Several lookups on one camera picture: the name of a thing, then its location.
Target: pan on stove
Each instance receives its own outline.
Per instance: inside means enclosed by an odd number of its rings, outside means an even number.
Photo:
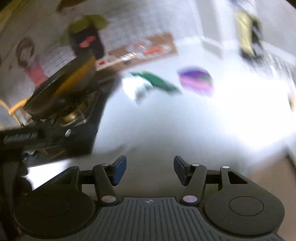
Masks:
[[[95,57],[88,50],[42,83],[26,102],[24,110],[38,119],[48,119],[65,111],[85,94],[95,70]]]

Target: brown floor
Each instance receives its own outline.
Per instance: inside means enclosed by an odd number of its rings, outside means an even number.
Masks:
[[[278,235],[286,241],[296,240],[296,172],[288,158],[255,170],[248,178],[277,196],[285,206],[285,218]]]

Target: ribbed gray panel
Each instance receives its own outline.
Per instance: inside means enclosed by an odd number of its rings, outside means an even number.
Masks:
[[[27,235],[21,241],[41,241]],[[275,234],[255,239],[228,236],[210,226],[199,210],[175,198],[125,198],[104,207],[86,229],[52,241],[283,241]]]

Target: cartoon girl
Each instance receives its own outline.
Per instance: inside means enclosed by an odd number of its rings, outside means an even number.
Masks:
[[[98,31],[106,28],[108,21],[98,14],[80,13],[78,5],[83,2],[84,0],[61,0],[57,6],[56,11],[71,22],[61,37],[61,45],[70,44],[76,56],[91,49],[98,60],[104,56],[104,46]]]
[[[24,69],[37,89],[48,77],[40,65],[39,58],[33,57],[35,45],[30,37],[24,37],[17,45],[16,57],[18,65]]]

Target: green cloth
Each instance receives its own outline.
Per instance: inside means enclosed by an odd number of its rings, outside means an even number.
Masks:
[[[66,30],[63,32],[61,36],[61,45],[66,46],[70,44],[70,37],[69,33],[79,33],[80,31],[86,29],[89,25],[95,26],[97,30],[101,30],[106,28],[108,25],[107,19],[102,17],[101,15],[98,14],[93,14],[93,15],[85,15],[82,19],[71,23]]]
[[[130,74],[132,74],[133,76],[141,76],[142,78],[148,80],[153,85],[153,87],[165,90],[167,92],[180,91],[179,88],[176,87],[174,84],[167,82],[150,72],[130,72]]]

